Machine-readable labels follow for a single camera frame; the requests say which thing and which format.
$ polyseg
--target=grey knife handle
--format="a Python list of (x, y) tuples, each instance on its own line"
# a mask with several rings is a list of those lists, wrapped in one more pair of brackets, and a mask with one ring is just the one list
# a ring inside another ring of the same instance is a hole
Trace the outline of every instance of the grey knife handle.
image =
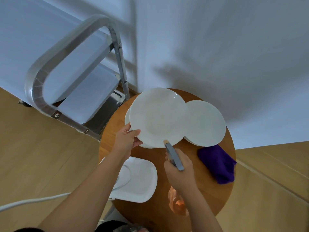
[(168, 157), (171, 160), (171, 163), (178, 168), (179, 171), (184, 170), (184, 167), (175, 151), (175, 149), (173, 148), (173, 146), (170, 143), (166, 143), (165, 144), (166, 147), (166, 151), (168, 153)]

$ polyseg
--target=stack of plates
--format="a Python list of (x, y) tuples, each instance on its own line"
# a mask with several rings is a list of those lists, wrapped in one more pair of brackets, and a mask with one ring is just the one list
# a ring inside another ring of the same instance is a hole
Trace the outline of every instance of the stack of plates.
[(185, 101), (174, 91), (153, 88), (141, 93), (128, 109), (125, 124), (133, 130), (144, 148), (165, 148), (163, 141), (175, 145), (185, 138), (197, 146), (214, 146), (225, 135), (222, 114), (205, 101)]

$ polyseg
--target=round wooden table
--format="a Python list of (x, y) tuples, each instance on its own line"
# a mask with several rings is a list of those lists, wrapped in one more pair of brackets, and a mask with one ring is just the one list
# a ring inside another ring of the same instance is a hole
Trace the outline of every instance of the round wooden table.
[[(178, 93), (185, 102), (201, 100), (191, 93), (177, 89), (172, 90)], [(99, 162), (112, 150), (115, 134), (124, 126), (126, 112), (136, 97), (137, 95), (121, 105), (106, 125), (100, 143), (98, 155)], [(219, 145), (226, 153), (236, 160), (233, 140), (227, 128), (224, 139)], [(174, 148), (181, 149), (192, 160), (197, 186), (207, 200), (214, 215), (217, 215), (230, 197), (234, 183), (225, 185), (217, 184), (208, 169), (197, 156), (197, 150), (201, 147), (195, 146), (185, 139), (182, 139)], [(133, 203), (123, 200), (113, 201), (117, 210), (130, 222), (148, 226), (155, 231), (190, 232), (190, 218), (175, 215), (168, 206), (168, 191), (171, 185), (164, 171), (165, 149), (135, 147), (132, 149), (131, 156), (149, 160), (155, 165), (158, 172), (157, 188), (153, 196), (145, 203)]]

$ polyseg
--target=purple cloth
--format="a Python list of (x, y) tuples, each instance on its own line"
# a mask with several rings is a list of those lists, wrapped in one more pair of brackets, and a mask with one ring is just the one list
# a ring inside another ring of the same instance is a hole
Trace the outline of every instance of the purple cloth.
[(234, 181), (233, 160), (219, 145), (204, 147), (197, 151), (199, 159), (209, 169), (218, 184), (226, 184)]

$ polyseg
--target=hand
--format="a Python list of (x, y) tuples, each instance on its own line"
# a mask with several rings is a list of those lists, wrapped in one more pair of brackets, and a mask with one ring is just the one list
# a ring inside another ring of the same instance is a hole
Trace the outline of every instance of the hand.
[(123, 161), (129, 159), (133, 147), (143, 144), (143, 142), (136, 137), (141, 130), (129, 131), (130, 128), (131, 125), (128, 123), (116, 133), (116, 139), (112, 149), (112, 152), (119, 155)]
[(165, 153), (165, 163), (164, 168), (166, 175), (168, 176), (168, 181), (172, 187), (182, 193), (183, 191), (189, 190), (192, 187), (196, 187), (194, 170), (192, 161), (186, 156), (180, 149), (175, 149), (180, 161), (184, 167), (183, 171), (179, 171), (169, 160), (167, 153)]

